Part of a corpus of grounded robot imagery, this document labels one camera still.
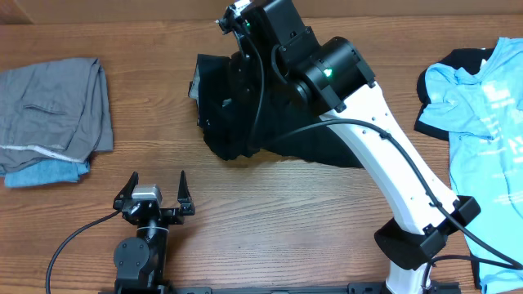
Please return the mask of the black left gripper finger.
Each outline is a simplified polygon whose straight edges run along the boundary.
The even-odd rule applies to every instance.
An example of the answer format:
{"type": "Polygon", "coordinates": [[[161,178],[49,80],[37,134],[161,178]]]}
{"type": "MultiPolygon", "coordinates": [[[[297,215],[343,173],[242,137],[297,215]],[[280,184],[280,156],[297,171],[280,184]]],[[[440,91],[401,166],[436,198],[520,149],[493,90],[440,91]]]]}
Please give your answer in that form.
{"type": "Polygon", "coordinates": [[[129,180],[125,184],[125,186],[120,190],[120,192],[117,194],[117,196],[114,198],[115,200],[120,200],[124,198],[130,198],[132,195],[132,191],[134,188],[138,185],[139,175],[136,171],[132,173],[129,180]]]}
{"type": "Polygon", "coordinates": [[[180,204],[191,204],[192,198],[190,196],[190,191],[188,188],[188,183],[186,179],[186,173],[184,171],[181,171],[180,174],[180,180],[178,185],[178,192],[177,192],[177,201],[180,204]]]}

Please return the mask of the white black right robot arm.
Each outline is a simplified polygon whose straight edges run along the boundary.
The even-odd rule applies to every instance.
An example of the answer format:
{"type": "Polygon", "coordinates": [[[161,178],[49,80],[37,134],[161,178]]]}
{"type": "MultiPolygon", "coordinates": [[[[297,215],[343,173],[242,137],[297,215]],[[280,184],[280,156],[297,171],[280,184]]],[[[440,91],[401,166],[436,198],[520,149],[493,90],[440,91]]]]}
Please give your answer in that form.
{"type": "Polygon", "coordinates": [[[248,146],[267,146],[262,115],[280,91],[318,118],[357,157],[385,196],[393,217],[375,235],[390,261],[382,283],[353,283],[350,292],[457,293],[457,283],[430,278],[448,237],[479,214],[474,198],[459,196],[424,162],[391,114],[382,88],[353,44],[319,43],[290,1],[238,1],[218,20],[234,34],[233,90],[254,105],[248,146]]]}

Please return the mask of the black shorts with mesh lining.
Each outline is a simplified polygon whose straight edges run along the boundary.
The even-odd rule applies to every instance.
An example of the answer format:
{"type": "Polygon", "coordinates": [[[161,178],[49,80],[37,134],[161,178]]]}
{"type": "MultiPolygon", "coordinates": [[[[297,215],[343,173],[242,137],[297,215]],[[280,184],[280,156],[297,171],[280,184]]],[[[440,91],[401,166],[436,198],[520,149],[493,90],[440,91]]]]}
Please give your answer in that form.
{"type": "Polygon", "coordinates": [[[300,127],[317,123],[318,118],[292,105],[284,96],[267,92],[252,143],[249,132],[257,112],[259,96],[245,102],[234,97],[228,75],[230,58],[200,54],[192,88],[198,91],[198,125],[203,140],[219,158],[228,161],[238,156],[252,157],[259,150],[295,157],[307,162],[335,167],[361,168],[362,164],[344,142],[328,127],[300,132],[270,144],[300,127]]]}

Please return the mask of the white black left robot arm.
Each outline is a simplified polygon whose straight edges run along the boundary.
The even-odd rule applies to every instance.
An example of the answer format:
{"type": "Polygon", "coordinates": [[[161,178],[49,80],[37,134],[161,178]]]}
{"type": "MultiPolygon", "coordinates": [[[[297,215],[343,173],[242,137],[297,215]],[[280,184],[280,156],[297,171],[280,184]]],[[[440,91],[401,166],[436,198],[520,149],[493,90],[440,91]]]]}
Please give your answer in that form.
{"type": "Polygon", "coordinates": [[[157,185],[140,185],[135,172],[114,199],[113,208],[125,221],[136,226],[136,236],[124,239],[114,250],[116,293],[174,293],[164,278],[168,234],[171,225],[182,225],[195,214],[186,174],[180,175],[178,207],[163,208],[157,185]]]}

